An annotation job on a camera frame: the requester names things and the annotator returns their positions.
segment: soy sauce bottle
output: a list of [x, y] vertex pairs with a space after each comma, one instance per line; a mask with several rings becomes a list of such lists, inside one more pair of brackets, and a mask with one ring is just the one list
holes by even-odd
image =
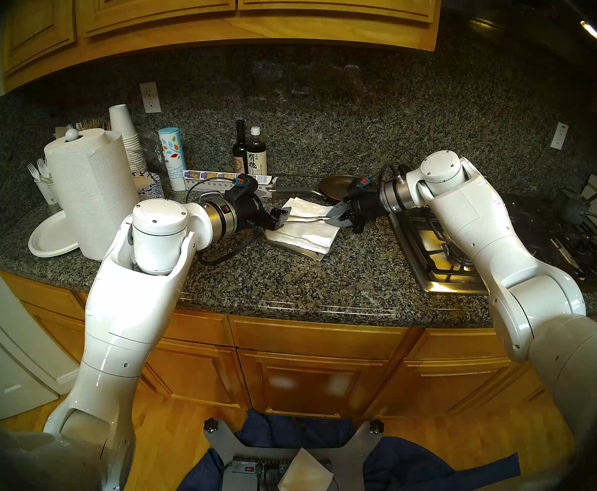
[[267, 144], [260, 140], [260, 127], [252, 126], [253, 139], [246, 145], [247, 172], [252, 175], [267, 175]]
[[244, 134], [244, 119], [237, 119], [237, 142], [232, 146], [232, 171], [246, 174], [246, 136]]

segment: dark glass bottle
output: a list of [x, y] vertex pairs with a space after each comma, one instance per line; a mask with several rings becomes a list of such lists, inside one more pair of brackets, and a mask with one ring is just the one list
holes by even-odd
[[246, 162], [246, 134], [244, 133], [244, 119], [237, 119], [237, 142], [232, 146], [232, 171], [238, 174], [248, 173]]

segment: frying pan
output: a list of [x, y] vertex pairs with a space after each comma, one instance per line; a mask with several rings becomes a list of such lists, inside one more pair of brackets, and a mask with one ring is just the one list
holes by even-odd
[[269, 188], [269, 191], [275, 193], [317, 195], [326, 199], [328, 204], [337, 204], [337, 202], [340, 202], [348, 195], [348, 187], [354, 179], [361, 178], [348, 174], [335, 174], [329, 175], [319, 181], [318, 189], [305, 186], [278, 186], [276, 188]]

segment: electrical outlet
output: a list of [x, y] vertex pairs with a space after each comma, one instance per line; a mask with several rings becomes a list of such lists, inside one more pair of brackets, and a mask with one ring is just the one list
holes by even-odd
[[551, 141], [551, 147], [554, 147], [556, 149], [562, 149], [562, 144], [564, 144], [564, 138], [567, 136], [567, 130], [569, 130], [569, 125], [558, 121], [558, 126], [555, 129], [555, 135], [553, 136], [553, 140]]
[[162, 112], [160, 108], [160, 99], [158, 98], [158, 87], [155, 83], [141, 83], [139, 85], [141, 99], [144, 101], [144, 112]]

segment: stovetop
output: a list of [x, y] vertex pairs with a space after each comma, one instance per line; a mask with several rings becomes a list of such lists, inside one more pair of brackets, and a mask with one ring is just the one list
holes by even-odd
[[[547, 201], [536, 198], [502, 198], [517, 236], [535, 258], [567, 272], [582, 291], [597, 291], [597, 228], [591, 222], [562, 222]], [[487, 295], [473, 263], [450, 241], [430, 209], [392, 214], [390, 223], [424, 291]]]

